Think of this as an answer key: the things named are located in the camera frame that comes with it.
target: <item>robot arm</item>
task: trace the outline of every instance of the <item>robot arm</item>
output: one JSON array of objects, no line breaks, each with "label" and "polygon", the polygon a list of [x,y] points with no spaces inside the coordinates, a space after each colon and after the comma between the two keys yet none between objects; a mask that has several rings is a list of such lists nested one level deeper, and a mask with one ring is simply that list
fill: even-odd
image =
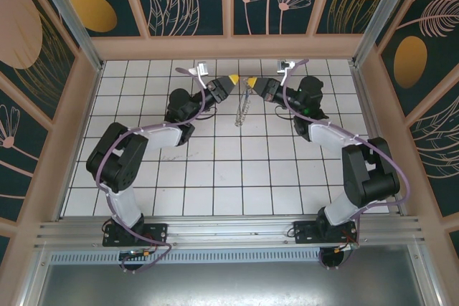
[{"label": "robot arm", "polygon": [[[200,92],[190,95],[184,89],[174,90],[169,97],[165,122],[180,123],[194,117],[199,112],[203,101],[204,111],[208,111],[215,103],[225,100],[238,82],[239,76],[237,75],[219,77],[208,82],[205,85],[204,100]],[[94,179],[105,154],[112,144],[127,131],[126,126],[112,123],[103,134],[86,163],[86,169]],[[193,132],[194,126],[191,124],[144,130],[130,134],[118,144],[117,151],[109,155],[100,176],[101,182],[109,189],[107,197],[110,198],[117,214],[116,217],[113,217],[115,222],[121,220],[137,234],[146,233],[143,214],[137,206],[132,187],[143,155],[148,151],[183,145],[190,139]],[[118,225],[118,231],[118,236],[126,235],[120,225]]]}]

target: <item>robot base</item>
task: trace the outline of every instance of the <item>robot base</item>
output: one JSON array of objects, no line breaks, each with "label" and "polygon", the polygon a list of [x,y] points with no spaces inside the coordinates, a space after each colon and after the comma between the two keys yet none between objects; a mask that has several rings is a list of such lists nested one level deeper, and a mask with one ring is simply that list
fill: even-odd
[{"label": "robot base", "polygon": [[[136,233],[147,238],[152,238],[158,242],[166,242],[167,224],[142,224]],[[104,247],[149,247],[150,243],[140,240],[130,235],[125,229],[117,223],[107,224],[104,228],[102,245]]]}]

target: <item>black cable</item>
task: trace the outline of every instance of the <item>black cable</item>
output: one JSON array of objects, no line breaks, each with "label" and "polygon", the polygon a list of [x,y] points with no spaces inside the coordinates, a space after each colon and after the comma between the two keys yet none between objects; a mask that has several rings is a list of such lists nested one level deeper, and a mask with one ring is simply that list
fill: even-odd
[{"label": "black cable", "polygon": [[215,109],[215,113],[213,113],[213,114],[210,115],[210,116],[207,116],[206,118],[197,118],[196,121],[204,121],[204,120],[208,120],[208,119],[210,119],[210,118],[213,118],[213,117],[217,114],[217,107],[210,107],[210,108],[208,109],[208,111],[210,111],[211,109]]},{"label": "black cable", "polygon": [[277,110],[278,110],[278,107],[281,108],[281,109],[283,109],[280,105],[278,105],[278,106],[276,106],[276,107],[274,108],[274,113],[276,114],[276,116],[277,116],[278,118],[282,118],[283,120],[289,120],[289,121],[293,120],[293,117],[291,117],[291,118],[284,118],[283,116],[280,116],[280,115],[278,114],[278,111],[277,111]]}]

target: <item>leaf illustration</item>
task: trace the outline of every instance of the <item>leaf illustration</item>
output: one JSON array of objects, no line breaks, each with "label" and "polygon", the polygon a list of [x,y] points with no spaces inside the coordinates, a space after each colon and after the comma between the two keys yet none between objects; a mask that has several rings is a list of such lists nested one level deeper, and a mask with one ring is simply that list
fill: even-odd
[{"label": "leaf illustration", "polygon": [[419,19],[404,23],[397,29],[417,22],[424,36],[446,37],[446,33],[459,24],[459,0],[431,1]]}]

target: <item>purple cable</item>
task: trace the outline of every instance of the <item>purple cable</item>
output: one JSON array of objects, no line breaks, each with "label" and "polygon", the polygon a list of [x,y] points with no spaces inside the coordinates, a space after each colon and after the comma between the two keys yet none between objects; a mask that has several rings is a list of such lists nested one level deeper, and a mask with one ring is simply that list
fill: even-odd
[{"label": "purple cable", "polygon": [[205,97],[206,95],[204,93],[204,88],[202,87],[201,82],[198,80],[198,78],[195,75],[193,75],[192,73],[190,73],[186,69],[177,67],[175,70],[177,72],[179,72],[179,73],[184,74],[184,75],[191,76],[193,78],[193,80],[195,82],[197,82],[197,84],[199,86],[199,89],[201,91],[201,96],[202,96],[201,108],[199,109],[198,113],[195,116],[193,116],[192,118],[190,118],[190,119],[188,119],[188,120],[186,120],[184,122],[180,122],[180,123],[160,123],[160,124],[157,124],[157,125],[147,125],[145,127],[138,127],[138,128],[134,128],[134,129],[128,130],[126,133],[122,134],[112,144],[112,146],[108,149],[107,153],[104,155],[102,161],[100,162],[100,166],[99,166],[98,172],[95,175],[95,183],[96,183],[96,185],[98,186],[99,189],[104,190],[105,196],[107,198],[108,208],[110,208],[110,211],[112,212],[113,217],[116,218],[116,222],[118,222],[129,234],[133,235],[134,237],[136,237],[136,238],[138,238],[140,240],[143,240],[145,242],[148,242],[150,244],[158,245],[159,247],[167,247],[168,248],[164,253],[160,254],[158,258],[156,258],[154,261],[152,261],[152,263],[145,264],[142,267],[138,268],[137,270],[127,270],[125,268],[125,266],[124,266],[125,260],[123,260],[121,262],[121,267],[123,268],[124,272],[131,272],[132,274],[135,274],[136,272],[142,272],[142,271],[147,270],[148,268],[152,267],[153,265],[155,265],[157,263],[157,261],[163,259],[163,257],[166,256],[172,250],[172,246],[170,244],[168,244],[168,243],[165,243],[165,242],[158,242],[156,240],[152,240],[152,239],[146,238],[144,236],[141,236],[140,234],[137,234],[132,229],[130,229],[129,226],[126,225],[120,219],[120,217],[117,215],[117,213],[115,211],[115,208],[113,207],[112,202],[110,200],[108,188],[100,182],[100,175],[102,174],[103,167],[105,166],[105,163],[107,163],[107,160],[108,160],[108,157],[110,156],[110,154],[115,150],[115,147],[124,138],[126,138],[128,135],[133,134],[133,133],[143,132],[144,130],[155,130],[155,129],[159,129],[159,128],[171,128],[171,127],[178,127],[180,125],[186,125],[186,124],[196,120],[202,114],[202,112],[204,111],[204,106],[205,106],[204,100],[206,99],[206,97]]},{"label": "purple cable", "polygon": [[299,118],[302,118],[303,120],[306,120],[306,121],[309,121],[309,122],[312,122],[312,123],[316,123],[316,124],[319,124],[319,125],[326,125],[326,126],[332,127],[334,129],[336,129],[337,131],[343,133],[344,135],[347,135],[349,138],[354,139],[355,141],[358,141],[359,143],[364,144],[368,148],[371,148],[374,152],[378,153],[381,157],[383,157],[383,159],[385,161],[387,161],[390,165],[392,165],[392,167],[399,173],[400,177],[402,177],[402,180],[404,181],[405,187],[407,189],[406,194],[400,200],[393,201],[393,202],[387,202],[387,203],[378,202],[378,203],[374,203],[374,204],[368,204],[364,208],[362,208],[359,211],[357,211],[352,216],[352,218],[353,219],[359,218],[360,215],[362,213],[364,213],[367,209],[370,209],[370,208],[373,208],[373,207],[378,207],[378,206],[397,206],[399,204],[404,203],[410,197],[410,194],[411,194],[410,182],[408,181],[408,177],[406,177],[406,175],[404,174],[403,170],[386,153],[384,153],[382,150],[378,149],[377,147],[375,147],[374,145],[372,145],[368,141],[359,138],[357,135],[354,135],[351,132],[349,132],[349,131],[347,131],[347,130],[339,127],[339,126],[334,125],[333,123],[328,123],[328,122],[320,121],[320,120],[314,120],[313,118],[308,118],[308,117],[306,117],[304,115],[301,115],[301,114],[297,113],[294,109],[292,109],[292,107],[288,104],[288,98],[287,98],[288,80],[290,79],[291,75],[296,71],[298,66],[301,66],[302,64],[306,64],[308,61],[309,61],[309,59],[303,59],[298,64],[295,64],[295,66],[293,66],[293,68],[291,70],[287,71],[287,75],[285,76],[285,82],[284,82],[283,89],[282,89],[282,96],[283,96],[284,103],[285,103],[285,106],[287,107],[287,109],[289,109],[289,111],[291,111],[292,114],[294,114],[295,116],[298,116]]}]

